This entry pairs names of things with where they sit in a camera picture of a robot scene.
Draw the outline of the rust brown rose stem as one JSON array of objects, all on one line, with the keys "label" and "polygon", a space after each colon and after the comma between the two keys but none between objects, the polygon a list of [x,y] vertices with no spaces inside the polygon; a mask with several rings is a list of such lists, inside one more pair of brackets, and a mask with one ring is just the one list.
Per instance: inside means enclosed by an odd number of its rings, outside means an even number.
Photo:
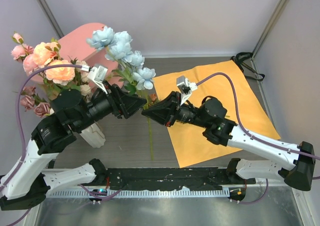
[{"label": "rust brown rose stem", "polygon": [[157,102],[158,101],[158,97],[157,97],[157,95],[155,93],[149,94],[148,97],[151,100],[151,102]]}]

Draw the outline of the blue flower stem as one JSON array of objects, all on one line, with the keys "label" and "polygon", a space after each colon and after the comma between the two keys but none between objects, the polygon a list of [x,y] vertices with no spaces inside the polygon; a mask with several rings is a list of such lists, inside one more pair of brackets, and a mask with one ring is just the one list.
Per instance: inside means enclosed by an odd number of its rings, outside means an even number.
[{"label": "blue flower stem", "polygon": [[113,75],[124,82],[128,93],[144,98],[147,102],[143,109],[148,109],[156,101],[151,96],[156,71],[144,66],[145,57],[140,51],[132,50],[132,40],[127,31],[114,32],[111,27],[103,26],[93,31],[86,42],[96,51],[105,50],[104,57],[118,63],[120,69],[113,70]]}]

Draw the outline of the peach rose flower stem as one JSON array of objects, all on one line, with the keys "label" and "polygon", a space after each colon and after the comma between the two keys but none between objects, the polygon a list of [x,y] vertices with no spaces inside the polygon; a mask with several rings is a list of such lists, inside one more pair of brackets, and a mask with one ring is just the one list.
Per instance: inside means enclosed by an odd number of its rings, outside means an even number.
[{"label": "peach rose flower stem", "polygon": [[81,70],[80,68],[73,68],[72,72],[73,85],[76,86],[76,89],[81,92],[81,95],[83,97],[89,96],[92,90],[92,88],[89,85],[89,73],[87,71]]}]

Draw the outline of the orange yellow wrapping paper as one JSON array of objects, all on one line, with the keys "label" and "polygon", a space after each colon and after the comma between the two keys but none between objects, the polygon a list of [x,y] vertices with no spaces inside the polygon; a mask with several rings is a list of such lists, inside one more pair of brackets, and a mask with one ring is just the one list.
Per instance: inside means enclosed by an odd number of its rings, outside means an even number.
[{"label": "orange yellow wrapping paper", "polygon": [[260,135],[281,137],[259,103],[240,68],[232,61],[199,65],[189,70],[163,73],[154,78],[159,100],[168,106],[177,91],[177,78],[185,76],[198,86],[172,125],[165,123],[178,161],[183,168],[240,151],[230,147],[231,131],[238,122]]}]

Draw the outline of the mauve rose flower stem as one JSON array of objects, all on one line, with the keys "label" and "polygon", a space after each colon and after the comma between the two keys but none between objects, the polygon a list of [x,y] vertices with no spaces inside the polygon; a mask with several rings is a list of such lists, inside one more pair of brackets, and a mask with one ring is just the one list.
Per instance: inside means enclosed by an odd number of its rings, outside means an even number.
[{"label": "mauve rose flower stem", "polygon": [[35,86],[25,86],[20,94],[20,105],[25,109],[25,111],[32,111],[40,118],[53,114],[54,110],[51,105],[44,98],[41,98],[35,91]]}]

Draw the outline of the large peach peony stem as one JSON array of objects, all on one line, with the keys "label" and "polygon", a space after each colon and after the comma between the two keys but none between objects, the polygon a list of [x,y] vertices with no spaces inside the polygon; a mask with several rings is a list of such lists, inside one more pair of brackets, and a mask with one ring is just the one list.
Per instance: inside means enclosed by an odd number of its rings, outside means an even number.
[{"label": "large peach peony stem", "polygon": [[28,55],[29,66],[24,66],[27,74],[43,69],[37,74],[40,77],[42,89],[50,100],[56,98],[64,89],[81,90],[81,74],[74,67],[68,67],[71,62],[60,55],[61,45],[56,39],[51,42],[41,42]]}]

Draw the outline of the pink rose flower stem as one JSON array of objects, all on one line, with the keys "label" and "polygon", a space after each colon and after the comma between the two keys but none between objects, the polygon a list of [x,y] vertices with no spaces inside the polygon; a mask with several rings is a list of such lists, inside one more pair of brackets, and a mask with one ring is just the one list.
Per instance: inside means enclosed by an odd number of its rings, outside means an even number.
[{"label": "pink rose flower stem", "polygon": [[46,49],[44,42],[32,47],[25,44],[24,38],[17,32],[11,38],[16,43],[11,55],[13,60],[22,63],[25,73],[31,74],[45,67],[48,59],[50,59],[50,53]]}]

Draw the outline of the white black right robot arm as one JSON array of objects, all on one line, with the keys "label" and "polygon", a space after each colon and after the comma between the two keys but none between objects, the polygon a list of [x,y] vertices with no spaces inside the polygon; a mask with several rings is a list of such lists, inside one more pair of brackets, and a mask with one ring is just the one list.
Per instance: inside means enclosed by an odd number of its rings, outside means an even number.
[{"label": "white black right robot arm", "polygon": [[176,121],[202,127],[203,136],[212,144],[243,149],[264,158],[262,161],[231,159],[225,172],[230,183],[265,178],[282,181],[297,190],[311,190],[316,164],[311,143],[291,144],[252,132],[227,119],[227,110],[213,96],[205,97],[199,108],[180,101],[181,94],[173,91],[164,100],[143,110],[142,115],[166,127]]}]

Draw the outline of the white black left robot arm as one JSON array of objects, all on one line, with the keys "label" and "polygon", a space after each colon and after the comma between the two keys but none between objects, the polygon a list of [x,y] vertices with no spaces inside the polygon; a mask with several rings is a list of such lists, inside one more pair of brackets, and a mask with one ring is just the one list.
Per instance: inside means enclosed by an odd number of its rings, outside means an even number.
[{"label": "white black left robot arm", "polygon": [[107,170],[98,159],[66,172],[44,174],[42,171],[77,139],[74,133],[81,133],[109,114],[127,119],[145,104],[146,99],[130,95],[115,84],[106,90],[97,89],[89,103],[78,90],[63,90],[50,103],[54,113],[42,119],[33,130],[25,155],[17,162],[19,169],[12,169],[1,177],[1,210],[31,209],[43,202],[48,194],[70,186],[102,185]]}]

